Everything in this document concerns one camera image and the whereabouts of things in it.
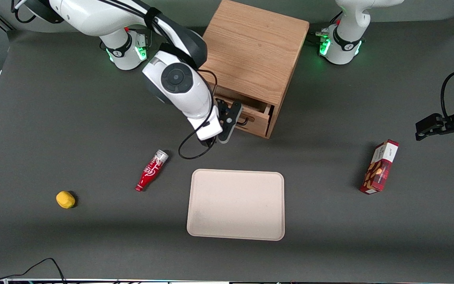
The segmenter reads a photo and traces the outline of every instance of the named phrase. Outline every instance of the red bottle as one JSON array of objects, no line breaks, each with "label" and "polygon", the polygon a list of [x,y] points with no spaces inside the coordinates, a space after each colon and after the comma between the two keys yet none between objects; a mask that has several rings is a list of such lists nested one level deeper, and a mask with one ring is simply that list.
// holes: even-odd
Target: red bottle
[{"label": "red bottle", "polygon": [[164,151],[162,150],[158,150],[157,153],[155,153],[155,156],[153,156],[153,159],[150,161],[150,163],[148,163],[148,165],[146,165],[145,169],[143,170],[141,179],[139,180],[139,183],[136,186],[135,190],[139,192],[144,191],[144,187],[156,178],[167,158],[169,158],[168,154],[164,153]]}]

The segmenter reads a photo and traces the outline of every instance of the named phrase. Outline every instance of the open drawer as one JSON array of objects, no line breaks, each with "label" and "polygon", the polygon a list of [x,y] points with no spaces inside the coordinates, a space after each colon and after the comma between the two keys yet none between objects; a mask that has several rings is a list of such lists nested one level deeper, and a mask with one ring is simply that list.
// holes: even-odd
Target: open drawer
[{"label": "open drawer", "polygon": [[236,128],[266,138],[273,106],[245,97],[236,92],[221,87],[216,88],[215,98],[224,100],[229,107],[234,100],[243,104],[243,111],[239,117]]}]

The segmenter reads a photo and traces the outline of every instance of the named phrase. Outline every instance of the gray table surface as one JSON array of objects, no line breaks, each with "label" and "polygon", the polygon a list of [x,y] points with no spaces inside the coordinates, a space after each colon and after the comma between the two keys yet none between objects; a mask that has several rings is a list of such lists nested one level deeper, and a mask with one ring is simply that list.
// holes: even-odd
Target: gray table surface
[{"label": "gray table surface", "polygon": [[[68,278],[454,282],[454,138],[414,138],[454,71],[454,19],[374,23],[347,66],[306,44],[270,140],[235,131],[201,159],[172,157],[144,193],[134,186],[153,153],[175,152],[191,131],[184,116],[149,95],[141,68],[117,70],[98,38],[9,37],[0,277],[54,257]],[[452,112],[454,79],[447,91]],[[400,148],[385,191],[367,196],[358,187],[386,139]],[[191,237],[199,168],[283,174],[283,240]],[[70,190],[79,206],[64,210],[55,195]],[[48,263],[28,276],[57,272]]]}]

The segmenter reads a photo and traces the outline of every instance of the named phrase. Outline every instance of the beige tray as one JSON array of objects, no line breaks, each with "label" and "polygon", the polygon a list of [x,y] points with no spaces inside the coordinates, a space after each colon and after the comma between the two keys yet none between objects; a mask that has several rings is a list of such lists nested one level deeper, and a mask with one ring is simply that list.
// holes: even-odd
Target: beige tray
[{"label": "beige tray", "polygon": [[187,231],[195,237],[279,241],[285,235],[284,187],[277,172],[198,169]]}]

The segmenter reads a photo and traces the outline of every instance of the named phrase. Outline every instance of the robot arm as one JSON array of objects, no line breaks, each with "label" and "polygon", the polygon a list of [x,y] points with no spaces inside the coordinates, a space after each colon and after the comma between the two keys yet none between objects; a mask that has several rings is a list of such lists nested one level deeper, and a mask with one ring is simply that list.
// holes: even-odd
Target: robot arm
[{"label": "robot arm", "polygon": [[371,23],[371,15],[367,9],[374,7],[391,7],[404,0],[335,0],[342,9],[339,24],[333,23],[317,33],[325,36],[320,55],[334,64],[349,63],[358,54],[361,38]]},{"label": "robot arm", "polygon": [[[44,1],[47,0],[27,0],[26,5]],[[78,31],[99,36],[110,59],[121,70],[134,69],[146,59],[142,51],[144,36],[126,31],[125,27],[142,24],[166,38],[170,45],[161,46],[143,69],[149,91],[163,103],[173,104],[182,111],[199,140],[211,144],[217,135],[222,143],[229,140],[236,120],[226,123],[222,119],[228,111],[218,110],[207,82],[196,71],[207,60],[207,45],[198,34],[141,0],[48,1],[49,9]],[[237,117],[241,110],[242,107],[236,111]]]}]

